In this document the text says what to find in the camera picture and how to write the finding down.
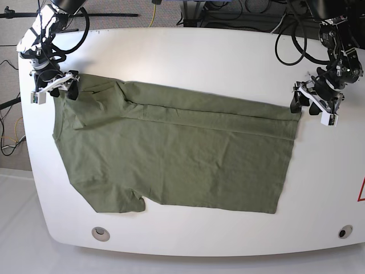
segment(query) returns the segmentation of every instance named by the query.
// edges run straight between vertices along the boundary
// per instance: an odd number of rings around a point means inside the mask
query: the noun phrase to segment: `black cable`
[[[271,2],[275,2],[275,3],[278,3],[278,4],[286,5],[285,0],[284,0],[284,1],[279,1],[279,0],[270,0],[270,1],[271,1]]]
[[[210,24],[222,25],[222,26],[226,26],[226,27],[231,27],[233,29],[251,29],[251,30],[255,30],[255,31],[260,31],[262,33],[269,33],[272,31],[272,30],[261,30],[256,27],[250,27],[250,26],[231,26],[229,24],[221,23],[221,22],[210,22],[210,23],[206,24],[205,27],[209,26]]]
[[[7,117],[7,115],[9,114],[9,112],[10,112],[10,110],[13,108],[13,105],[12,106],[10,106],[10,108],[7,110],[7,112],[5,113],[5,115],[4,116],[2,116],[2,114],[1,114],[1,111],[0,111],[0,119],[5,119],[6,117]]]
[[[16,68],[16,67],[14,67],[8,60],[4,60],[4,61],[2,61],[1,63],[0,63],[0,66],[2,65],[2,64],[4,64],[4,63],[8,63],[9,64],[9,66],[11,66],[13,69],[15,69],[15,70],[19,70],[18,68]]]
[[[241,5],[241,12],[239,14],[239,16],[235,17],[235,18],[231,18],[231,19],[223,19],[223,18],[218,18],[218,17],[215,17],[215,16],[212,16],[212,15],[209,15],[210,17],[214,18],[214,19],[218,19],[218,20],[224,20],[224,21],[233,21],[233,20],[237,20],[239,17],[241,17],[241,15],[244,13],[244,6],[242,5],[242,2],[241,0],[238,0],[238,2],[240,3]]]
[[[67,30],[68,29],[68,27],[72,24],[72,21],[74,20],[74,17],[72,17],[71,18],[71,21],[69,22],[69,24],[67,25],[67,27],[63,30],[63,31],[65,31],[65,30]]]
[[[181,13],[181,18],[180,20],[176,23],[176,26],[182,25],[183,24],[183,13]]]
[[[265,13],[265,12],[267,12],[267,10],[270,8],[270,5],[271,5],[271,1],[270,0],[267,0],[267,6],[266,6],[266,8],[264,10],[260,11],[259,13]],[[252,11],[250,11],[250,9],[249,9],[248,0],[245,0],[245,8],[246,8],[246,10],[249,13],[252,13]]]
[[[282,63],[283,65],[285,66],[294,66],[296,64],[298,64],[301,60],[303,60],[303,58],[305,57],[306,55],[306,51],[307,51],[307,31],[303,25],[303,22],[302,20],[300,19],[300,17],[298,16],[297,12],[295,11],[293,5],[291,4],[290,0],[286,0],[287,2],[287,5],[288,5],[288,8],[291,10],[293,16],[295,17],[295,19],[298,21],[302,31],[303,31],[303,36],[304,36],[304,48],[303,48],[303,52],[302,52],[302,55],[301,57],[296,60],[295,62],[293,63],[286,63],[284,62],[282,59],[280,59],[279,57],[279,54],[278,54],[278,43],[279,43],[279,39],[281,37],[281,35],[283,34],[283,32],[288,28],[288,26],[286,26],[278,35],[277,39],[276,39],[276,42],[275,42],[275,55],[276,55],[276,58],[279,60],[280,63]]]
[[[221,8],[223,8],[223,7],[225,7],[226,5],[228,5],[229,4],[229,2],[223,2],[223,4],[222,5],[216,5],[216,4],[214,4],[213,2],[209,2],[209,4],[211,4],[212,6],[214,6],[214,7],[217,7],[217,10],[220,10]]]
[[[35,81],[35,88],[37,88],[37,89],[38,89],[38,81],[39,81],[39,79],[40,79],[40,76],[41,76],[42,74],[46,73],[46,72],[49,72],[49,71],[56,71],[56,72],[58,72],[58,70],[45,70],[45,71],[42,71],[42,72],[38,75],[37,80]]]
[[[87,34],[88,34],[88,32],[89,32],[89,29],[90,29],[90,19],[89,19],[89,16],[88,16],[88,14],[87,14],[87,12],[86,12],[86,10],[85,10],[85,8],[81,8],[80,9],[80,11],[81,11],[81,13],[84,15],[84,17],[85,17],[85,20],[86,20],[86,28],[85,28],[85,31],[84,31],[84,34],[83,34],[83,36],[82,36],[82,38],[81,38],[81,40],[80,40],[80,42],[76,45],[76,46],[74,46],[72,49],[70,49],[70,50],[61,50],[61,53],[62,54],[70,54],[70,53],[73,53],[74,51],[76,51],[84,42],[85,42],[85,40],[86,40],[86,37],[87,37]]]
[[[298,27],[298,22],[294,22],[294,26],[293,29],[291,31],[291,40],[293,41],[294,46],[297,48],[297,50],[299,51],[299,53],[303,54],[303,49],[301,47],[301,45],[299,45],[298,41],[297,41],[297,37],[295,36],[295,31],[297,30]],[[329,64],[330,61],[323,61],[323,60],[318,60],[314,57],[312,57],[311,55],[309,55],[308,53],[305,53],[305,57],[312,63],[318,64],[318,65],[324,65],[327,66]]]
[[[222,5],[216,5],[213,2],[207,2],[209,10],[221,10],[223,7],[227,6],[230,2],[223,2]]]

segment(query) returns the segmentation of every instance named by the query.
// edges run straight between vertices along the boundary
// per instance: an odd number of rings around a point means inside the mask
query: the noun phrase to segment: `wire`
[[[69,24],[67,25],[67,27],[63,30],[63,31],[65,31],[65,30],[67,30],[68,29],[68,27],[72,24],[72,21],[74,20],[74,17],[72,17],[71,18],[71,21],[69,22]]]
[[[14,140],[12,137],[8,137],[8,136],[1,136],[1,139],[8,139],[8,140],[12,140],[14,143],[17,143],[18,141]]]
[[[21,138],[21,140],[19,141],[19,142],[16,142],[14,139],[12,139],[12,138],[9,138],[9,139],[11,139],[12,141],[15,141],[15,146],[13,147],[13,150],[9,153],[9,154],[6,154],[5,152],[4,152],[4,150],[3,150],[3,147],[5,147],[5,145],[4,145],[4,140],[5,139],[8,139],[6,136],[4,136],[5,135],[5,126],[4,126],[4,123],[3,123],[3,121],[2,121],[2,119],[0,119],[0,123],[1,123],[1,126],[2,126],[2,133],[1,133],[1,138],[0,138],[0,150],[1,150],[1,153],[4,155],[4,156],[10,156],[10,155],[12,155],[13,153],[14,153],[14,151],[15,151],[15,149],[21,144],[21,143],[23,143],[25,140],[26,140],[26,138]]]
[[[216,5],[216,4],[214,4],[213,2],[208,2],[209,4],[211,4],[212,6],[214,6],[214,7],[217,7],[217,10],[220,10],[221,8],[223,8],[223,7],[225,7],[226,5],[228,5],[229,4],[229,2],[223,2],[223,4],[222,5]]]
[[[181,18],[180,20],[176,23],[176,26],[182,25],[183,24],[183,13],[181,13]]]
[[[227,6],[230,2],[223,2],[222,5],[216,5],[213,2],[207,2],[209,10],[221,10],[223,7]]]
[[[39,0],[38,0],[38,14],[39,14],[39,20],[40,20],[40,41],[39,41],[39,43],[42,44],[43,25],[42,25],[42,13],[40,12]]]
[[[4,115],[4,116],[2,116],[1,111],[0,111],[0,118],[4,120],[4,119],[7,117],[7,115],[9,114],[10,110],[12,109],[12,107],[13,107],[13,106],[10,106],[10,108],[7,110],[7,112],[5,113],[5,115]]]
[[[18,143],[22,143],[22,142],[24,141],[24,138],[25,138],[25,137],[26,137],[25,135],[24,135],[23,137],[21,137]],[[16,144],[15,144],[15,145],[8,144],[8,145],[6,145],[6,146],[2,147],[2,149],[4,150],[5,148],[14,148],[14,147],[16,147],[16,146],[17,146]]]
[[[229,24],[221,23],[221,22],[210,22],[210,23],[206,24],[205,27],[209,26],[210,24],[222,25],[222,26],[226,26],[226,27],[231,27],[233,29],[251,29],[251,30],[255,30],[255,31],[260,31],[262,33],[268,33],[271,31],[271,30],[261,30],[256,27],[250,27],[250,26],[231,26]]]
[[[284,12],[284,15],[283,15],[283,17],[281,18],[281,20],[280,20],[280,22],[279,22],[279,24],[270,32],[270,33],[274,33],[278,28],[280,28],[280,26],[281,26],[281,24],[283,23],[283,21],[284,21],[284,19],[285,19],[285,17],[286,17],[286,10],[285,10],[285,12]]]
[[[56,71],[56,72],[58,72],[58,70],[45,70],[45,71],[42,71],[39,75],[38,75],[38,77],[37,77],[37,80],[35,81],[35,88],[38,88],[38,81],[39,81],[39,79],[40,79],[40,76],[43,74],[43,73],[46,73],[46,72],[49,72],[49,71]]]
[[[2,65],[2,64],[4,64],[4,63],[8,63],[9,64],[9,66],[11,66],[13,69],[15,69],[15,70],[19,70],[18,68],[16,68],[16,67],[14,67],[8,60],[4,60],[4,61],[2,61],[1,63],[0,63],[0,66]]]
[[[298,41],[297,41],[297,37],[295,36],[295,31],[297,30],[298,27],[298,23],[294,22],[294,26],[293,29],[291,31],[291,40],[293,41],[293,44],[295,46],[295,48],[297,48],[297,50],[302,54],[303,53],[303,49],[301,47],[301,45],[299,45]],[[318,64],[318,65],[324,65],[327,66],[329,64],[330,61],[323,61],[323,60],[318,60],[314,57],[312,57],[311,55],[309,55],[308,53],[305,53],[305,57],[312,63]]]
[[[301,60],[303,60],[303,58],[305,57],[306,55],[306,51],[307,51],[307,31],[303,25],[303,22],[302,20],[300,19],[299,15],[297,14],[297,12],[295,11],[293,5],[291,4],[291,0],[286,0],[287,2],[287,5],[288,5],[288,8],[291,10],[291,12],[293,13],[295,19],[298,21],[302,31],[303,31],[303,36],[304,36],[304,48],[303,48],[303,52],[302,52],[302,55],[301,57],[296,60],[295,62],[293,63],[286,63],[284,62],[280,57],[279,57],[279,54],[278,54],[278,43],[279,43],[279,39],[281,37],[281,35],[283,34],[284,30],[286,30],[288,28],[285,27],[278,35],[277,39],[276,39],[276,42],[275,42],[275,55],[276,55],[276,58],[279,60],[280,63],[282,63],[283,65],[285,66],[294,66],[296,64],[298,64]]]
[[[83,7],[80,9],[80,11],[84,15],[85,21],[86,21],[86,27],[85,27],[84,34],[83,34],[80,42],[76,46],[74,46],[72,49],[70,49],[70,50],[60,50],[60,53],[62,53],[62,54],[70,54],[70,53],[73,53],[74,51],[76,51],[85,42],[87,34],[89,33],[89,29],[90,29],[89,15],[87,14],[85,8],[83,8]]]
[[[270,0],[271,2],[274,2],[274,3],[278,3],[278,4],[282,4],[282,5],[286,5],[286,2],[285,0],[283,1],[279,1],[279,0]]]
[[[244,6],[242,5],[242,2],[241,0],[238,0],[238,2],[240,3],[241,5],[241,12],[239,14],[239,16],[235,17],[235,18],[231,18],[231,19],[224,19],[224,18],[218,18],[218,17],[215,17],[215,16],[212,16],[212,15],[209,15],[210,17],[214,18],[214,19],[218,19],[218,20],[224,20],[224,21],[233,21],[233,20],[237,20],[239,17],[241,17],[241,15],[244,13]]]
[[[153,8],[153,16],[152,16],[152,20],[151,20],[151,22],[150,22],[150,24],[149,24],[149,26],[148,26],[148,27],[151,27],[151,26],[152,26],[153,21],[155,20],[155,15],[156,15],[156,4],[155,4],[155,6],[154,6],[154,8]]]
[[[246,8],[246,10],[249,13],[252,13],[252,11],[250,11],[250,9],[249,9],[248,1],[249,0],[245,0],[245,8]],[[267,12],[267,10],[270,8],[270,5],[271,5],[271,1],[270,0],[267,0],[267,6],[266,6],[266,8],[263,11],[260,11],[259,13],[265,13],[265,12]]]
[[[15,122],[15,126],[14,126],[14,134],[15,134],[15,140],[17,140],[17,142],[19,141],[18,140],[18,135],[17,135],[17,125],[19,123],[19,121],[23,119],[23,117],[20,117],[16,122]]]

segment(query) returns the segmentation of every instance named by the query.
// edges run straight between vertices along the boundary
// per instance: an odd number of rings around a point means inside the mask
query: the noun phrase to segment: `olive green shirt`
[[[96,212],[144,211],[146,197],[275,213],[300,114],[92,75],[80,76],[79,90],[76,101],[55,98],[54,139]]]

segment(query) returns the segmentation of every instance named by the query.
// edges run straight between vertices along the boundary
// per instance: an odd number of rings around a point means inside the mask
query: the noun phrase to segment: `table surface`
[[[61,49],[82,33],[58,35]],[[316,65],[294,67],[274,55],[276,35],[215,29],[114,29],[91,31],[63,70],[121,80],[163,84],[289,106],[293,84]],[[326,49],[309,41],[309,53]],[[365,63],[365,53],[359,58]],[[298,58],[290,37],[279,54]],[[51,236],[65,244],[113,251],[173,256],[249,256],[289,253],[365,242],[365,201],[358,196],[365,176],[365,80],[345,89],[337,127],[304,110],[277,213],[159,205],[145,198],[142,213],[96,213],[70,185],[52,138],[54,104],[30,104],[34,83],[28,61],[19,59],[22,109],[36,188]],[[354,227],[338,238],[345,225]],[[92,237],[94,227],[111,235]]]

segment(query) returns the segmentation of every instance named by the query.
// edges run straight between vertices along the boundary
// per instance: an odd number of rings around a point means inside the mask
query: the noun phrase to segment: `metal stand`
[[[200,14],[205,5],[205,1],[181,1],[180,9],[184,27],[197,27],[200,26]]]
[[[38,16],[38,13],[16,13],[15,10],[10,10],[9,7],[6,7],[4,10],[5,13],[0,14],[0,18],[13,19],[13,18],[35,18]],[[70,18],[73,17],[83,17],[83,14],[70,15]],[[138,13],[91,13],[89,17],[137,17]]]
[[[20,103],[20,102],[21,102],[21,98],[17,97],[13,100],[5,102],[4,104],[0,104],[0,110],[6,109],[6,108],[11,107],[11,106],[13,106],[17,103]]]

